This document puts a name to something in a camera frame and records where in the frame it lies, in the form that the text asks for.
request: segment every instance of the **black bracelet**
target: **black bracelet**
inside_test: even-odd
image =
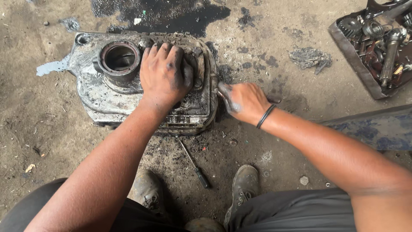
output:
[[[259,123],[257,124],[256,128],[260,129],[260,126],[263,124],[263,121],[269,116],[270,112],[272,112],[272,110],[276,107],[275,104],[272,104],[269,109],[267,109],[267,111],[265,112],[265,114],[262,116],[262,118],[260,119]]]

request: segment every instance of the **dirty boot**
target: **dirty boot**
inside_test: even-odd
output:
[[[149,209],[156,217],[171,223],[164,207],[163,189],[156,175],[150,170],[137,172],[132,188],[132,200]]]
[[[228,231],[230,217],[236,213],[237,209],[259,194],[258,171],[250,165],[241,166],[233,179],[232,193],[232,206],[227,210],[223,223],[226,231]]]

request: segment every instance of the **dirty hand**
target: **dirty hand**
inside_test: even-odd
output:
[[[155,43],[145,49],[140,65],[142,100],[168,113],[192,88],[193,68],[184,51],[170,43]]]
[[[219,82],[218,90],[229,114],[252,125],[257,125],[271,106],[265,93],[255,83],[228,85]]]

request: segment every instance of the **dirty floor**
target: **dirty floor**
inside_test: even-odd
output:
[[[134,3],[153,17],[151,5],[144,1],[124,2],[128,9]],[[412,103],[410,84],[392,98],[373,100],[327,32],[335,19],[365,8],[366,0],[226,0],[225,8],[212,4],[221,10],[216,21],[208,21],[204,31],[196,34],[210,41],[226,81],[255,82],[266,93],[282,96],[294,114],[315,122]],[[75,17],[79,31],[106,32],[111,25],[126,26],[119,20],[133,14],[122,13],[118,6],[98,13],[89,0],[0,3],[0,218],[30,191],[69,176],[110,133],[92,125],[77,95],[74,76],[68,72],[36,76],[36,67],[60,61],[70,52],[75,32],[68,32],[60,19]],[[169,13],[179,17],[179,11]],[[196,13],[191,14],[197,20]],[[206,18],[199,23],[207,20],[208,15],[202,16]],[[170,26],[179,25],[178,20],[173,22]],[[159,23],[164,26],[159,30],[169,28],[164,20]],[[156,28],[148,22],[145,26]],[[298,69],[288,58],[295,45],[330,53],[332,66],[317,76],[314,69]],[[211,130],[182,139],[204,168],[212,190],[200,186],[175,137],[153,137],[140,167],[152,169],[161,178],[169,191],[168,206],[180,216],[180,223],[197,217],[223,222],[232,201],[231,182],[242,164],[259,170],[262,193],[320,189],[328,182],[291,145],[228,116],[220,117]],[[229,144],[232,139],[237,146]],[[412,168],[408,152],[385,155]],[[35,167],[25,173],[31,164]],[[302,176],[309,178],[308,185],[300,184]]]

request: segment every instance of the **dark gray pants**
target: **dark gray pants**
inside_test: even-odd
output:
[[[45,184],[18,202],[0,223],[0,232],[22,232],[66,179]],[[139,203],[126,199],[111,231],[186,230],[168,225]],[[349,196],[340,189],[271,192],[246,202],[229,222],[229,231],[356,231]]]

